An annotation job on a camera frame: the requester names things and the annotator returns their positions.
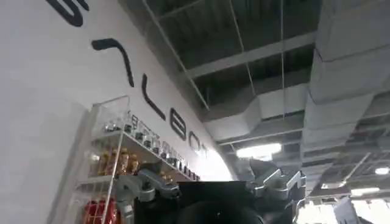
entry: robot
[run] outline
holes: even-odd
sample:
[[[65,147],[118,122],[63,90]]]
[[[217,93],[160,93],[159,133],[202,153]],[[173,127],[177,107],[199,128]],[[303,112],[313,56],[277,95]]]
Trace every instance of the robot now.
[[[115,198],[122,223],[288,224],[305,198],[306,176],[252,160],[252,181],[167,183],[144,167],[116,177]]]

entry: white wall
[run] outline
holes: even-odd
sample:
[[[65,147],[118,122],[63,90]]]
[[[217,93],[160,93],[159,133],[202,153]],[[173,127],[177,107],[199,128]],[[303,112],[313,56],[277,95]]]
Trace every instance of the white wall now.
[[[51,209],[76,131],[92,103],[124,94],[131,109],[189,162],[204,180],[231,180],[226,168],[207,167],[147,106],[150,97],[166,113],[174,107],[221,163],[215,145],[180,96],[138,30],[116,1],[89,0],[84,24],[69,25],[44,0],[0,2],[0,217],[1,223],[44,223]],[[116,49],[95,51],[91,40],[115,38],[126,49],[135,87],[127,82]]]

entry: red object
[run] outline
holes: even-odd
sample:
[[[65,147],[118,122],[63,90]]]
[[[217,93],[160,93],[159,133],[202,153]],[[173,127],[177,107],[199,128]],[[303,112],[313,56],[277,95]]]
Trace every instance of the red object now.
[[[105,222],[102,223],[105,202],[106,201],[104,199],[100,200],[99,202],[88,202],[84,208],[84,218],[82,224],[120,224],[118,210],[116,209],[114,200],[112,198],[108,203]]]

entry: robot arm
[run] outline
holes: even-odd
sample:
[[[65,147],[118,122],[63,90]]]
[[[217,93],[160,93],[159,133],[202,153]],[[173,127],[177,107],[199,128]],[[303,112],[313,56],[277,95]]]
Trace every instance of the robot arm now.
[[[157,174],[141,169],[137,175],[120,175],[115,183],[115,198],[125,224],[134,224],[133,201],[152,201],[155,191],[164,198],[173,199],[180,196],[177,184],[167,184]]]

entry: hanging wire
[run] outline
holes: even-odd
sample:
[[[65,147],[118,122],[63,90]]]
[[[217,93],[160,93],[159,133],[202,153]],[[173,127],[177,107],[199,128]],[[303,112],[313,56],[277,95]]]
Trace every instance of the hanging wire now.
[[[238,27],[238,24],[237,24],[236,13],[234,12],[232,0],[229,0],[229,6],[230,6],[230,11],[231,11],[232,16],[233,16],[234,25],[235,25],[235,27],[236,27],[236,31],[237,31],[237,35],[238,35],[238,40],[239,40],[239,45],[241,46],[241,52],[244,53],[244,52],[245,52],[245,49],[244,49],[243,39],[241,38],[241,33],[239,32],[239,27]],[[246,66],[246,71],[248,72],[249,81],[250,81],[250,86],[251,86],[251,88],[252,88],[252,94],[253,94],[253,96],[256,96],[256,90],[255,90],[255,87],[254,87],[254,83],[253,83],[253,80],[252,80],[252,74],[251,74],[251,72],[250,72],[248,62],[245,63],[245,66]]]
[[[146,10],[148,11],[149,15],[151,16],[152,18],[152,21],[153,23],[157,26],[158,30],[160,31],[165,43],[168,45],[168,47],[170,48],[170,50],[172,51],[173,55],[175,56],[175,59],[177,60],[177,62],[179,63],[180,67],[182,68],[185,76],[187,77],[188,81],[190,81],[190,84],[193,86],[193,88],[195,89],[197,95],[199,96],[200,100],[202,101],[202,103],[204,104],[205,108],[209,111],[210,110],[210,107],[208,106],[208,104],[206,103],[206,100],[204,99],[202,93],[199,91],[199,88],[196,86],[194,80],[192,79],[192,77],[188,74],[188,71],[187,71],[187,68],[185,67],[185,65],[183,64],[182,60],[180,59],[180,56],[179,54],[176,52],[174,46],[172,45],[171,41],[169,40],[167,34],[165,33],[164,29],[162,28],[162,26],[160,25],[160,22],[159,20],[157,19],[157,17],[154,15],[154,12],[152,11],[152,9],[149,7],[149,4],[146,2],[146,0],[142,0]]]
[[[283,0],[280,0],[280,44],[282,61],[282,90],[283,90],[283,120],[286,117],[286,91],[285,91],[285,41],[283,37]]]

